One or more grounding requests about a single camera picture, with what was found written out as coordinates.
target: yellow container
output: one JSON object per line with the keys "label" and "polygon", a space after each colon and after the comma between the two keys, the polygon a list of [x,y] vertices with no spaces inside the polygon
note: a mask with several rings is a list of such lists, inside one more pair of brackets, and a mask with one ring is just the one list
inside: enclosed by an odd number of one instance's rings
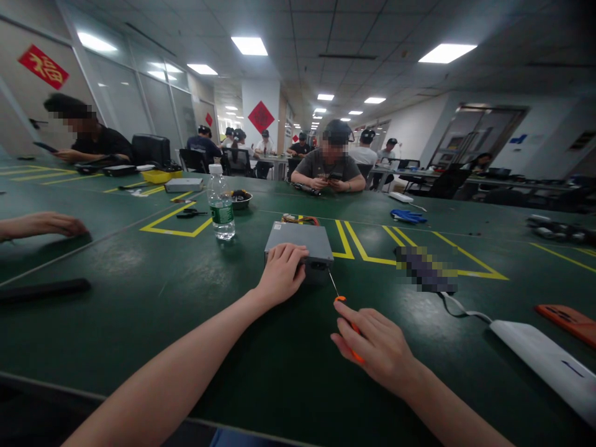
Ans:
{"label": "yellow container", "polygon": [[172,173],[166,173],[164,171],[158,171],[154,169],[153,171],[144,171],[142,172],[143,178],[145,181],[149,183],[167,183],[173,178],[182,178],[182,171],[176,171]]}

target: plastic bottle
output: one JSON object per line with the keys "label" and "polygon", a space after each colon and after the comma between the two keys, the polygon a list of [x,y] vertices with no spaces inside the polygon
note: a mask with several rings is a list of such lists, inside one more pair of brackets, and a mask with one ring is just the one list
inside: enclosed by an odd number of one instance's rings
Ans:
{"label": "plastic bottle", "polygon": [[222,165],[209,165],[211,180],[209,180],[207,193],[209,195],[209,207],[211,208],[215,237],[229,240],[236,234],[236,225],[234,224],[232,197],[225,182],[223,171]]}

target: person in gray shirt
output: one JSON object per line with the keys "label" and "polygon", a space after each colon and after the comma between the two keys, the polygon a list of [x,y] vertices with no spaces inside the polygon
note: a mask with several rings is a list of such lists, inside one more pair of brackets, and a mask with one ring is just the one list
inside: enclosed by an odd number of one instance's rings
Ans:
{"label": "person in gray shirt", "polygon": [[366,180],[354,159],[347,154],[351,133],[346,123],[332,120],[323,131],[321,147],[302,159],[292,173],[292,182],[318,190],[330,187],[335,192],[362,191]]}

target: orange screwdriver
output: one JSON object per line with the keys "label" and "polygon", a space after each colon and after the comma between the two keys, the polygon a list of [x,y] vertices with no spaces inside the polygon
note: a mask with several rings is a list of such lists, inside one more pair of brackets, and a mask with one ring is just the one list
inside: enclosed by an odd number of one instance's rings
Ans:
{"label": "orange screwdriver", "polygon": [[[345,296],[340,296],[340,293],[337,291],[337,287],[335,286],[335,281],[333,280],[333,276],[331,275],[331,270],[329,270],[329,277],[331,278],[331,283],[333,284],[333,288],[335,289],[335,294],[337,295],[337,298],[334,301],[345,301],[346,297]],[[358,335],[362,335],[362,333],[360,332],[360,329],[358,329],[358,326],[356,326],[354,323],[348,321],[348,323],[350,323],[350,325],[352,326],[352,329],[358,334]],[[364,363],[364,359],[362,357],[360,357],[358,354],[356,354],[354,352],[354,350],[352,350],[352,355],[354,356],[354,358],[356,360],[358,360],[360,363]]]}

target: hand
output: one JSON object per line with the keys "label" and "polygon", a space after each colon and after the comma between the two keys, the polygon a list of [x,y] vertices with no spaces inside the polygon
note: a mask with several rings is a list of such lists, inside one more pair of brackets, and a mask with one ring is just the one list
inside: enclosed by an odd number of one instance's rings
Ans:
{"label": "hand", "polygon": [[59,158],[67,163],[77,163],[79,161],[87,161],[88,158],[83,152],[76,151],[74,149],[61,149],[54,153],[53,156]]}
{"label": "hand", "polygon": [[298,264],[308,255],[305,245],[285,243],[273,247],[267,257],[261,281],[255,289],[257,294],[271,307],[294,295],[306,278],[306,267],[298,267]]}
{"label": "hand", "polygon": [[55,212],[41,212],[16,219],[0,220],[0,240],[21,239],[50,233],[72,237],[88,232],[89,230],[80,220]]}
{"label": "hand", "polygon": [[[331,334],[342,356],[360,366],[373,380],[398,397],[415,393],[422,380],[422,363],[412,355],[402,330],[374,309],[355,311],[340,301],[335,310],[354,323],[366,337],[358,335],[344,318],[337,319],[340,334]],[[358,362],[352,351],[364,359]]]}
{"label": "hand", "polygon": [[320,177],[316,177],[310,180],[310,187],[312,189],[318,189],[319,191],[325,187],[329,186],[327,180],[322,179]]}

